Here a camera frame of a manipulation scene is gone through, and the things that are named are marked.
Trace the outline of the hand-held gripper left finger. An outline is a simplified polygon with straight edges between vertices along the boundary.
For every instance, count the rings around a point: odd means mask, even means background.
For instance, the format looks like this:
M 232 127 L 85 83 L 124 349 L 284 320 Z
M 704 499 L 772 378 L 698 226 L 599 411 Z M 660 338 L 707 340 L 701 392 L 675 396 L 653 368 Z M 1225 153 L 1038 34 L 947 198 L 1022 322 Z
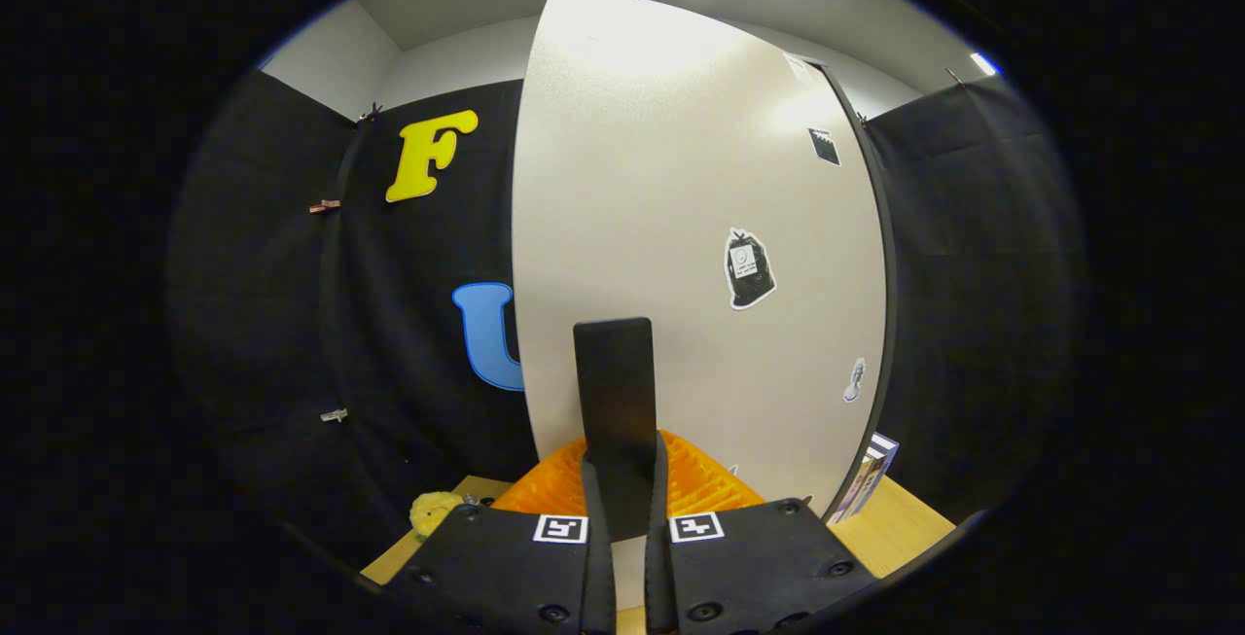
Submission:
M 586 440 L 543 459 L 492 504 L 444 512 L 388 579 L 422 634 L 613 634 L 611 538 Z

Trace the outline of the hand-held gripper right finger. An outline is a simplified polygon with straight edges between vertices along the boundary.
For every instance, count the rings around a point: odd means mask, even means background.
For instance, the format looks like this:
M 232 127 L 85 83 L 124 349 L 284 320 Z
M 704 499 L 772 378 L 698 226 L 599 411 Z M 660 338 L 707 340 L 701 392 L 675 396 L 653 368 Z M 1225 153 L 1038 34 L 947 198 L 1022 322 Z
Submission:
M 808 634 L 880 586 L 804 501 L 761 501 L 702 449 L 659 431 L 649 633 Z

